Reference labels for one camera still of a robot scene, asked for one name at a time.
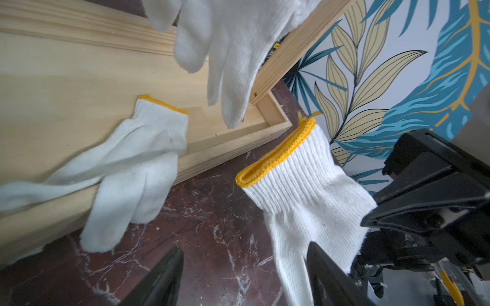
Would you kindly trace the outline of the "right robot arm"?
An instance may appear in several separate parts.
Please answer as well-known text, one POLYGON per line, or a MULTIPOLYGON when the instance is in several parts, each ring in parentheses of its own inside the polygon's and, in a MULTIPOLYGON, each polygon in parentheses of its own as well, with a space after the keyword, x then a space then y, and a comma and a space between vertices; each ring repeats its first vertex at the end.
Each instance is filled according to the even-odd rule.
POLYGON ((370 229, 354 269, 382 292, 384 270, 435 272, 456 304, 463 288, 482 304, 467 270, 489 263, 489 167, 434 132, 402 135, 382 170, 370 229))

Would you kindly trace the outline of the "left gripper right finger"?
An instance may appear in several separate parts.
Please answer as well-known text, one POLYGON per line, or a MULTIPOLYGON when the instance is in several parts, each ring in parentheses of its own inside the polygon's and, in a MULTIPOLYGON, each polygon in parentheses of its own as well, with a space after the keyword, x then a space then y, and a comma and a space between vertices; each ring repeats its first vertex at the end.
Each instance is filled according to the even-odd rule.
POLYGON ((306 268, 314 305, 374 305, 316 242, 308 246, 306 268))

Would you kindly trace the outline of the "wooden hanging rack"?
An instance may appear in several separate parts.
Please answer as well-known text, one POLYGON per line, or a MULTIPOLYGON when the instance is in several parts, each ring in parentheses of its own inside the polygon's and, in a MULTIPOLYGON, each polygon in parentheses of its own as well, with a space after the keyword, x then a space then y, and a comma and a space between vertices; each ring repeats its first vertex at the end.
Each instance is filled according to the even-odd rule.
MULTIPOLYGON (((209 105, 209 63, 189 73, 174 57, 177 26, 157 31, 146 17, 86 1, 1 2, 1 186, 45 182, 102 144, 133 116, 141 95, 189 115, 186 153, 173 184, 284 134, 291 122, 272 87, 333 27, 349 1, 319 1, 297 28, 273 43, 243 120, 225 124, 209 105)), ((1 263, 9 265, 84 229, 98 185, 1 211, 1 263)))

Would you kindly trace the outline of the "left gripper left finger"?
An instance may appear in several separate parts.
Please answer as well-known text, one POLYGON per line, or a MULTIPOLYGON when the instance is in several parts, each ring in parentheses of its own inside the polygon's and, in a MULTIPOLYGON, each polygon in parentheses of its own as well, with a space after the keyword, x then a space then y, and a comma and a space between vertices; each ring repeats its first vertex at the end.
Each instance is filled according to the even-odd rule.
POLYGON ((184 268, 184 252, 175 244, 119 306, 174 306, 177 303, 184 268))

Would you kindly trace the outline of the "white glove back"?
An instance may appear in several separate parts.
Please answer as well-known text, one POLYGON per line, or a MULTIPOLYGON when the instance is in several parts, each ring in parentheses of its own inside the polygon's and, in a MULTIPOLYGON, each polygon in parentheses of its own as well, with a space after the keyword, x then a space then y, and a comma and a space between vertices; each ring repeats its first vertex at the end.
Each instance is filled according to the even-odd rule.
POLYGON ((133 116, 106 141, 56 170, 45 182, 1 186, 1 211, 9 212, 98 185, 80 234, 87 252, 107 252, 120 243, 130 223, 156 218, 186 153, 189 115, 148 95, 138 97, 133 116))

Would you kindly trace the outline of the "white glove bottom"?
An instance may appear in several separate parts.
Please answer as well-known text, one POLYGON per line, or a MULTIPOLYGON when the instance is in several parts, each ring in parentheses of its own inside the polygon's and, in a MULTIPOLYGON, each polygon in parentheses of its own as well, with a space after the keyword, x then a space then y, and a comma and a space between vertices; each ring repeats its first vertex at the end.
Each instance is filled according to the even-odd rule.
POLYGON ((306 268, 311 242, 344 273, 367 233, 376 203, 336 165, 317 121, 304 118, 275 149, 238 173, 237 185, 263 211, 276 270, 289 305, 312 305, 306 268))

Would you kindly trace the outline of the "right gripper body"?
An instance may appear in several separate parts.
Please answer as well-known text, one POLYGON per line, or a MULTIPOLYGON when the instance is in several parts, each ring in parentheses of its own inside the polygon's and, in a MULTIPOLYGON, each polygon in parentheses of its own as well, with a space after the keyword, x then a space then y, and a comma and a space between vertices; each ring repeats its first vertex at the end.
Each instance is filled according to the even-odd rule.
POLYGON ((489 263, 489 167, 430 130, 402 135, 382 170, 359 261, 390 268, 489 263))

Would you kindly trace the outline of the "white glove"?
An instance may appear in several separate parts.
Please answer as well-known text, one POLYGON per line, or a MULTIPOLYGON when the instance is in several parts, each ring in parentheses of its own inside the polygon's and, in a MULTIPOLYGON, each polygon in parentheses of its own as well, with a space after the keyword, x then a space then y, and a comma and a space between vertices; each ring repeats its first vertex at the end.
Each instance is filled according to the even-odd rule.
POLYGON ((186 153, 189 115, 148 95, 138 97, 133 116, 106 141, 56 170, 45 182, 1 186, 1 211, 9 212, 98 185, 80 234, 87 252, 107 252, 120 243, 130 223, 156 218, 186 153))
POLYGON ((336 165, 317 121, 304 118, 275 149, 238 173, 237 185, 263 211, 276 270, 289 305, 312 305, 306 268, 311 242, 344 273, 367 233, 376 203, 336 165))
POLYGON ((209 63, 207 100, 234 129, 273 43, 301 25, 319 1, 143 1, 157 31, 177 26, 174 57, 189 73, 209 63))

